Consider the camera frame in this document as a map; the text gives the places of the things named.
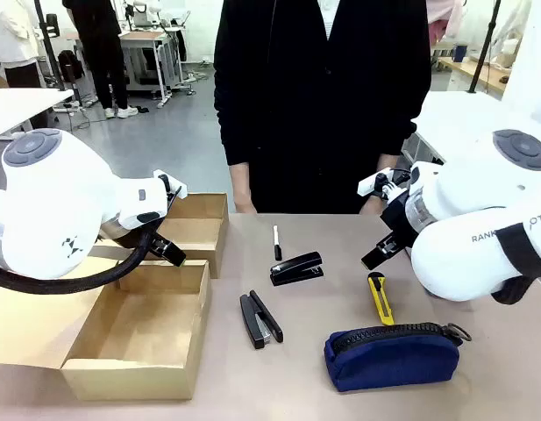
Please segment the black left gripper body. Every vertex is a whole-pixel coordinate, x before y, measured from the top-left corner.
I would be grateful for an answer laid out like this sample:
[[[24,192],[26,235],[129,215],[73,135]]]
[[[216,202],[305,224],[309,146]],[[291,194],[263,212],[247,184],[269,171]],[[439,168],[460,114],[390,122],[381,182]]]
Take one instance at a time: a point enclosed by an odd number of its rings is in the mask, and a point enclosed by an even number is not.
[[[141,235],[141,227],[126,229],[116,218],[113,218],[101,225],[98,238],[112,240],[123,248],[133,249],[139,244]]]

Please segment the yellow utility knife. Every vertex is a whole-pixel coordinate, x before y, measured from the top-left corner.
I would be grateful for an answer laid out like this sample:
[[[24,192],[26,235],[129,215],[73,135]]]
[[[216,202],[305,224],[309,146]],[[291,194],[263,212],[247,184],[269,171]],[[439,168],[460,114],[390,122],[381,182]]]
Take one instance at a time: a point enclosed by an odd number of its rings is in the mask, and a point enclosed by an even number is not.
[[[380,272],[371,272],[368,274],[367,280],[381,323],[383,325],[394,325],[392,310],[384,289],[384,283],[387,280],[386,276]]]

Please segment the compact black stapler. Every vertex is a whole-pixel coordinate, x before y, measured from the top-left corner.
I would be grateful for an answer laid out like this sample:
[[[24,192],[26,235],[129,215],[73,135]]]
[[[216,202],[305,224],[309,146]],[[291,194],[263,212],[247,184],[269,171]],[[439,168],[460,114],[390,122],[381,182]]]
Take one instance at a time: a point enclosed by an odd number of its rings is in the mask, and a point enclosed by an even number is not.
[[[311,252],[285,260],[270,268],[270,280],[275,287],[324,276],[319,252]]]

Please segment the large brown cardboard box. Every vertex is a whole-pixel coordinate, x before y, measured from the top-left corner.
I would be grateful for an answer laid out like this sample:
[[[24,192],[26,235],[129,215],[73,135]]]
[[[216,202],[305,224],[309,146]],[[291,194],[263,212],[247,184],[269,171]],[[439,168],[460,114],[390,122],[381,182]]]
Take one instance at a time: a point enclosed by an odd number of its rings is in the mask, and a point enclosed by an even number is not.
[[[206,260],[147,260],[69,295],[0,288],[0,365],[59,371],[81,400],[189,400],[209,310]]]

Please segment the blue zipper pencil case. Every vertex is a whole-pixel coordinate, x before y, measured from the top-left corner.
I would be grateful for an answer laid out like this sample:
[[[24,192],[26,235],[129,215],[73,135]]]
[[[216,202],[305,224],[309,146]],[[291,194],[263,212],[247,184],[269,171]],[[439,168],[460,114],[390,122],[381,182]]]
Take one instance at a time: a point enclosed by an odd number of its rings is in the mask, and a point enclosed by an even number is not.
[[[459,347],[472,338],[460,326],[431,322],[334,332],[324,360],[337,391],[447,382],[459,364]]]

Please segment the long slim black stapler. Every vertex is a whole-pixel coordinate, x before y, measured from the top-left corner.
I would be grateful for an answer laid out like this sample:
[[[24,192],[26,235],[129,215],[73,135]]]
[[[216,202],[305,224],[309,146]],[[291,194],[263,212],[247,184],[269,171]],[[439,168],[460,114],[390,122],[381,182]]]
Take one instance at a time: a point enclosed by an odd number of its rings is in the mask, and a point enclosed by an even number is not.
[[[241,295],[239,303],[246,331],[254,349],[264,348],[271,337],[278,343],[283,342],[281,327],[253,289],[248,294]]]

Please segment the person's left forearm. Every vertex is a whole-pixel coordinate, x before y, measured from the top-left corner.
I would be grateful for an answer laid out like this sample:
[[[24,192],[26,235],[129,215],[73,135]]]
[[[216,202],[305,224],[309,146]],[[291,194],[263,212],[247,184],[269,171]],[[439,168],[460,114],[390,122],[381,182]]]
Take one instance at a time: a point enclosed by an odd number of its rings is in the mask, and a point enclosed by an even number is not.
[[[399,157],[400,157],[399,154],[392,155],[392,154],[382,153],[379,156],[379,159],[377,162],[377,168],[376,168],[377,172],[379,174],[387,174],[393,168],[396,168]]]

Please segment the person's right forearm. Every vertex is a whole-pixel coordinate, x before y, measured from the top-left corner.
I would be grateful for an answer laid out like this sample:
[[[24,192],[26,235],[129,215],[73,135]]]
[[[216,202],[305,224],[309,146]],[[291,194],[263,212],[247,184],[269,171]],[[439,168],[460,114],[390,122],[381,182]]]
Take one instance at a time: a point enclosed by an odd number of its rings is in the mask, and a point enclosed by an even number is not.
[[[235,197],[249,197],[251,195],[249,164],[244,162],[230,165],[229,171],[233,195]]]

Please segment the person's left hand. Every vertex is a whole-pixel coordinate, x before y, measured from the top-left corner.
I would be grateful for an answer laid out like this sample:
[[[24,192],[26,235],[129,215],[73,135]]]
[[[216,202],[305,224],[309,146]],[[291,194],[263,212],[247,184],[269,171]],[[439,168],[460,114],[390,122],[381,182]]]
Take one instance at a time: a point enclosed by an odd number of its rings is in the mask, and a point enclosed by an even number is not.
[[[360,215],[380,215],[384,210],[383,201],[377,196],[370,196],[362,206]]]

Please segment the person torso black cardigan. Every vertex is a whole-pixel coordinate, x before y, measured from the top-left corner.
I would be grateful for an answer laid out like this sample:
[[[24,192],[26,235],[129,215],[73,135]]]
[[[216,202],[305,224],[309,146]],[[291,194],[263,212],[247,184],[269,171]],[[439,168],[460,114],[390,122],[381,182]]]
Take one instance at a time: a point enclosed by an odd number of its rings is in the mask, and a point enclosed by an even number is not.
[[[257,213],[359,214],[431,86],[426,0],[224,0],[214,106]]]

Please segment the black backpack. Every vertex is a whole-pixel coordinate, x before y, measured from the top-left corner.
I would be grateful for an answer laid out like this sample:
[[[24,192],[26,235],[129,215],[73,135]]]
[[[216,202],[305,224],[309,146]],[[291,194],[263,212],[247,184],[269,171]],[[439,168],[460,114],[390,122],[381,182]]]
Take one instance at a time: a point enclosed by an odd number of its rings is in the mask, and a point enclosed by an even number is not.
[[[58,55],[61,74],[66,82],[73,82],[84,77],[82,63],[71,50],[62,50]]]

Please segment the grey background desk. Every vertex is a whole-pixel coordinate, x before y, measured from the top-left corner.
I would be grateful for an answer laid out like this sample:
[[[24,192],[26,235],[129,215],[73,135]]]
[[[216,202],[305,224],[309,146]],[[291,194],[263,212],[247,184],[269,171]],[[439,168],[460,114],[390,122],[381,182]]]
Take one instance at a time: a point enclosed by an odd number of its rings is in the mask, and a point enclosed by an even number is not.
[[[145,6],[156,9],[159,24],[137,27],[133,24],[133,8]],[[119,36],[125,62],[126,87],[131,92],[149,92],[162,108],[176,91],[191,96],[195,93],[194,75],[185,71],[182,63],[184,47],[183,28],[174,20],[161,18],[160,6],[146,0],[125,2],[128,28]]]

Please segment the black slanted stand pole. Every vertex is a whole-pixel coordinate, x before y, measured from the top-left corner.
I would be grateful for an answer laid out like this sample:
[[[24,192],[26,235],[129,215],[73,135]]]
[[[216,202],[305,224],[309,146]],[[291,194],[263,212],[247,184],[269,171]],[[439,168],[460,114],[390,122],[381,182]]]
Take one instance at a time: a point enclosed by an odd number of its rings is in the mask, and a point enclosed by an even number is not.
[[[466,91],[469,94],[474,94],[476,92],[476,86],[480,79],[480,73],[481,73],[482,68],[484,67],[486,56],[492,43],[492,36],[494,33],[494,29],[496,27],[496,20],[497,20],[497,16],[500,10],[501,2],[502,0],[494,0],[493,10],[492,10],[491,18],[488,22],[488,29],[486,32],[484,43],[482,45],[479,59],[477,61],[477,65],[473,73],[473,78],[471,80],[468,90]]]

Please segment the background person in pink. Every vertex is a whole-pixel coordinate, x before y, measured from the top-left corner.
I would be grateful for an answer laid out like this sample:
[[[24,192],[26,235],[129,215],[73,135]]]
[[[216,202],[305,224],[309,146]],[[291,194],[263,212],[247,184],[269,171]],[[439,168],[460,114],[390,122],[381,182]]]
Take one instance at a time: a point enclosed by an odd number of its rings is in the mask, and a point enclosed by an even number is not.
[[[454,39],[458,35],[466,1],[426,0],[431,47],[434,47],[443,37]]]

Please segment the background person in white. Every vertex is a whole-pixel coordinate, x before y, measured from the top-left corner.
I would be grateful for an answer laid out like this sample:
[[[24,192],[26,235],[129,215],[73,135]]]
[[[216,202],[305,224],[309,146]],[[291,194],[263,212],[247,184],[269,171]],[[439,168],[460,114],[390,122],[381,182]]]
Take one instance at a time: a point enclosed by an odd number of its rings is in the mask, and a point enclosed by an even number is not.
[[[0,62],[10,88],[41,88],[39,42],[23,0],[0,0]]]

